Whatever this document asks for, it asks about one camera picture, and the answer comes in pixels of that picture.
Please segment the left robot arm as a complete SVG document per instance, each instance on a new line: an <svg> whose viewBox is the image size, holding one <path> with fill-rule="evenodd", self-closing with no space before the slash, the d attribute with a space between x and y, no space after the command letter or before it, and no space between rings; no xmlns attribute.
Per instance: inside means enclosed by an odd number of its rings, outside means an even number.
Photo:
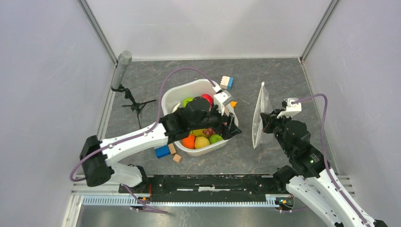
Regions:
<svg viewBox="0 0 401 227"><path fill-rule="evenodd" d="M96 187L106 182L122 183L136 192L148 188L148 179L140 166L125 166L120 160L149 148L158 148L187 138L191 131L212 128L224 140L240 134L235 115L225 113L232 97L219 93L213 96L213 106L202 97L196 97L185 107L179 107L152 125L141 130L99 140L87 138L80 154L87 186Z"/></svg>

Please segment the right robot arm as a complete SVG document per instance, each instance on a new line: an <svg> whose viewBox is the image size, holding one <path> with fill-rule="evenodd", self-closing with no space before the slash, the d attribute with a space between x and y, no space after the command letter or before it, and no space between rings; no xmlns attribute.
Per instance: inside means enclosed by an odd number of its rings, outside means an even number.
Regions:
<svg viewBox="0 0 401 227"><path fill-rule="evenodd" d="M310 143L305 123L279 117L279 111L261 113L262 131L273 134L289 158L274 174L273 187L299 198L329 227L384 227L368 215L341 184L324 155Z"/></svg>

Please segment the red grape bunch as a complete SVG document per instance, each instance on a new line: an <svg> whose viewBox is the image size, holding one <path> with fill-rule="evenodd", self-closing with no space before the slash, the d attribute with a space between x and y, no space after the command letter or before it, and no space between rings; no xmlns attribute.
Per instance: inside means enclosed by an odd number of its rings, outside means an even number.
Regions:
<svg viewBox="0 0 401 227"><path fill-rule="evenodd" d="M216 134L215 131L212 128L207 128L203 130L203 133L205 134L206 137L209 137L211 135Z"/></svg>

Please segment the orange green block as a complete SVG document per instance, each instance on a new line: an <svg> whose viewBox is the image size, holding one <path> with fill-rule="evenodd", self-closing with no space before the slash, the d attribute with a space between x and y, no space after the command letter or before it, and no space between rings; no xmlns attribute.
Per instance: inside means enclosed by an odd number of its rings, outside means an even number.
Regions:
<svg viewBox="0 0 401 227"><path fill-rule="evenodd" d="M231 101L230 105L232 106L232 108L236 108L237 102L236 101Z"/></svg>

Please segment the red apple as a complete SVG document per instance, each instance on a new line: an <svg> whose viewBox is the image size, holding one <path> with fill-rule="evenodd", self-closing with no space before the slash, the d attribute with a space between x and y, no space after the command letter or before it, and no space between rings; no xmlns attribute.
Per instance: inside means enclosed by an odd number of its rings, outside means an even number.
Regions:
<svg viewBox="0 0 401 227"><path fill-rule="evenodd" d="M213 97L212 96L210 96L208 94L202 94L201 97L206 99L210 106L213 105Z"/></svg>

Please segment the yellow bumpy lemon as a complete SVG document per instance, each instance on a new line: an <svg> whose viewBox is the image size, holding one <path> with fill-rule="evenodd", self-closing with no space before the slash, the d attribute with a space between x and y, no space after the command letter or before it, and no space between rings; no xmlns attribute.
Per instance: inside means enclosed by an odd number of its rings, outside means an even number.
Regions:
<svg viewBox="0 0 401 227"><path fill-rule="evenodd" d="M206 137L196 137L194 142L195 149L201 149L210 145L210 141Z"/></svg>

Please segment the orange fruit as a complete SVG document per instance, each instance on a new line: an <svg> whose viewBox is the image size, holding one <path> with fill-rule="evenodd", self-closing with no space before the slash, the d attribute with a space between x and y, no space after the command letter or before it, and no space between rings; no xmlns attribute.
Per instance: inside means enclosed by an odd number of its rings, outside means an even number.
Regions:
<svg viewBox="0 0 401 227"><path fill-rule="evenodd" d="M188 137L182 139L182 145L188 149L195 149L196 137L190 134Z"/></svg>

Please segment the green apple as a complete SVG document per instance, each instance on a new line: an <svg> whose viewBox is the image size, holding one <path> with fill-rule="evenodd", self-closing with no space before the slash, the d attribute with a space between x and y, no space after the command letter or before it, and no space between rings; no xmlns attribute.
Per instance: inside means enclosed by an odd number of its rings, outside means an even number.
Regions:
<svg viewBox="0 0 401 227"><path fill-rule="evenodd" d="M189 102L191 102L193 99L194 99L193 97L187 97L187 98L185 98L185 99L183 100L183 107L186 107L187 104L188 104Z"/></svg>

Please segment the white garlic clove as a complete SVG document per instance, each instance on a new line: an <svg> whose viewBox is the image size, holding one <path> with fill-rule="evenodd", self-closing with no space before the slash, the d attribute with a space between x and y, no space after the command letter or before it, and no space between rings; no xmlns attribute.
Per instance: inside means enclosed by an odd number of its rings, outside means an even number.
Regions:
<svg viewBox="0 0 401 227"><path fill-rule="evenodd" d="M174 113L180 106L181 106L181 103L176 104L174 106L174 108L172 109L172 112Z"/></svg>

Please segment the small wooden cube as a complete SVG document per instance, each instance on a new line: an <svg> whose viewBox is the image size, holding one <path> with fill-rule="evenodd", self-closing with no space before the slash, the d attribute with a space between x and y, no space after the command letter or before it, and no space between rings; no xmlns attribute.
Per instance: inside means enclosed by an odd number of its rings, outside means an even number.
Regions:
<svg viewBox="0 0 401 227"><path fill-rule="evenodd" d="M182 160L182 156L180 156L180 155L178 155L178 154L175 154L175 155L174 155L174 157L173 157L173 161L174 161L174 162L180 163L181 160Z"/></svg>

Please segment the blue green stacked blocks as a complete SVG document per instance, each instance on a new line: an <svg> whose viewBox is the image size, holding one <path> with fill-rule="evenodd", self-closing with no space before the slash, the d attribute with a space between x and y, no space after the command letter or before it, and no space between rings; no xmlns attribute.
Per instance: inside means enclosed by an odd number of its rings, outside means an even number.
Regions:
<svg viewBox="0 0 401 227"><path fill-rule="evenodd" d="M155 155L157 158L163 158L171 155L170 149L167 145L155 148Z"/></svg>

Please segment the black microphone tripod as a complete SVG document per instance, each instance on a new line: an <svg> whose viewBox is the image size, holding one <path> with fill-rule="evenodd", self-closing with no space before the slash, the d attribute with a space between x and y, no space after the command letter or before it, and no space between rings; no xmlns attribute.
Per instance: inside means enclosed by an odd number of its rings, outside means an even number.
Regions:
<svg viewBox="0 0 401 227"><path fill-rule="evenodd" d="M132 111L134 111L134 112L136 113L137 119L138 119L139 128L142 129L141 121L140 121L139 115L140 115L141 111L143 110L143 108L144 108L147 104L152 103L152 102L155 102L156 99L154 99L154 100L149 100L149 101L142 102L142 103L136 102L136 101L135 101L135 98L133 97L133 95L132 95L132 93L131 93L131 91L130 91L128 88L125 88L122 84L120 84L119 87L118 87L117 89L111 87L111 90L112 90L113 92L124 93L124 98L131 101L131 104L130 104L130 105L122 105L122 107L129 107Z"/></svg>

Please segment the grey microphone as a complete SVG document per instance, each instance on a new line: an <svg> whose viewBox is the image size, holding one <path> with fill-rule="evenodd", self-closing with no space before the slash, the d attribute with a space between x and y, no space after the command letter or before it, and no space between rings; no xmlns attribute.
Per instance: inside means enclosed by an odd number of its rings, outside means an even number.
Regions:
<svg viewBox="0 0 401 227"><path fill-rule="evenodd" d="M123 51L118 56L118 64L116 72L111 84L111 90L116 91L119 89L122 79L126 73L128 66L132 62L132 53L129 51Z"/></svg>

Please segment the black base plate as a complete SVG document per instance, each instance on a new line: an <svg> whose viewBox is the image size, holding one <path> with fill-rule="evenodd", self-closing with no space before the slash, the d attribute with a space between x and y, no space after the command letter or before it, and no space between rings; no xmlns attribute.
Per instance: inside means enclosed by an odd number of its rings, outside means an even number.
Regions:
<svg viewBox="0 0 401 227"><path fill-rule="evenodd" d="M152 202L262 202L267 194L287 194L272 175L153 175L131 188Z"/></svg>

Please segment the aluminium rail frame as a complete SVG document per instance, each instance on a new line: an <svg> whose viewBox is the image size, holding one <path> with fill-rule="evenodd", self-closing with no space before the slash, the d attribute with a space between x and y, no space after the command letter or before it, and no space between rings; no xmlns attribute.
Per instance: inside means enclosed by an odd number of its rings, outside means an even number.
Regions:
<svg viewBox="0 0 401 227"><path fill-rule="evenodd" d="M144 183L149 176L145 175ZM149 194L135 195L132 187L122 183L106 182L100 186L89 187L83 180L83 175L72 177L75 184L74 191L86 195L84 203L89 205L129 205L141 209L144 204L150 206L177 206L177 207L273 207L279 208L284 203L289 204L294 195L267 194L262 202L152 202Z"/></svg>

